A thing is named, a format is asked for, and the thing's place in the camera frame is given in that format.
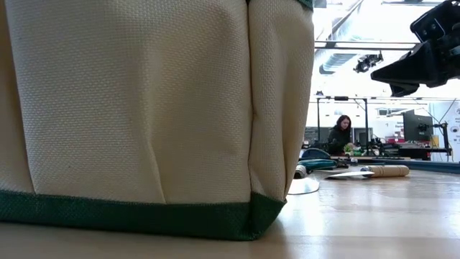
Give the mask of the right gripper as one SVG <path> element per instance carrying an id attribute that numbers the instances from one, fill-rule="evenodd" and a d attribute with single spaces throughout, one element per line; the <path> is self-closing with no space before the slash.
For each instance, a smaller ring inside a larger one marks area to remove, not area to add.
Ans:
<path id="1" fill-rule="evenodd" d="M 391 97 L 409 96 L 421 84 L 437 87 L 458 77 L 459 32 L 451 32 L 445 41 L 418 44 L 403 58 L 371 73 L 373 81 L 390 85 Z"/>

